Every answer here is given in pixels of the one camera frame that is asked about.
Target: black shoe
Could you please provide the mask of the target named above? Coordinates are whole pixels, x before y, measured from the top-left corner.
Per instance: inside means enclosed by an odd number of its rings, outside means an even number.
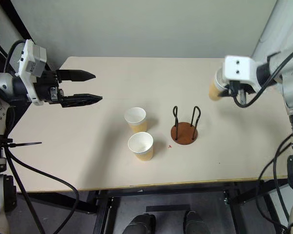
[[[184,217],[184,234],[210,234],[210,232],[197,212],[187,211]]]
[[[136,216],[125,228],[123,234],[155,234],[156,219],[154,215]]]

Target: person's foot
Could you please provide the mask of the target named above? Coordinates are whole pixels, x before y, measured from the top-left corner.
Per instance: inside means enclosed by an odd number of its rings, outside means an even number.
[[[152,214],[136,216],[125,228],[123,234],[154,234],[156,219]]]
[[[210,232],[197,212],[187,211],[184,217],[184,234],[210,234]]]

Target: floor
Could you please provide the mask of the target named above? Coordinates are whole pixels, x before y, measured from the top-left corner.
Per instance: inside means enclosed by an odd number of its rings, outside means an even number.
[[[63,193],[73,197],[72,193]],[[88,192],[80,192],[81,200],[86,200]],[[114,226],[114,234],[121,234],[131,219],[146,211],[146,206],[188,204],[196,210],[210,229],[211,234],[233,234],[234,224],[230,207],[223,202],[222,192],[195,193],[179,195],[140,195],[122,197]],[[53,233],[68,214],[68,210],[54,208],[34,202],[47,234]],[[274,234],[273,226],[264,220],[253,201],[241,206],[248,233]],[[182,234],[182,222],[185,211],[153,212],[157,220],[156,233]],[[18,206],[7,215],[11,234],[35,234],[38,230],[21,195]],[[95,214],[74,213],[61,234],[92,234]]]

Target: white paper cup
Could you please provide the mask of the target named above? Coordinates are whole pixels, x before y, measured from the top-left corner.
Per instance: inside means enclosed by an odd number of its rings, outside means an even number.
[[[147,131],[147,114],[140,107],[133,107],[127,110],[124,118],[134,133]]]
[[[136,133],[128,140],[129,149],[142,161],[153,157],[153,137],[146,132]]]

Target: table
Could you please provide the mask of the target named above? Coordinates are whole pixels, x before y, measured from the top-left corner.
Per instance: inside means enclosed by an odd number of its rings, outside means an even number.
[[[11,149],[25,163],[58,176],[78,190],[254,180],[291,132],[282,96],[273,88],[251,107],[232,98],[208,97],[221,58],[70,57],[61,69],[82,69],[97,76],[86,82],[64,81],[64,94],[102,95],[97,104],[62,108],[31,105],[11,133],[14,142],[42,141]],[[199,138],[182,146],[170,137],[172,108],[180,121],[202,111]],[[123,118],[126,109],[146,110],[154,137],[154,158],[138,160],[127,141],[132,135]],[[286,176],[287,157],[277,171]],[[67,191],[64,185],[16,165],[29,192]],[[270,167],[264,178],[272,176]]]

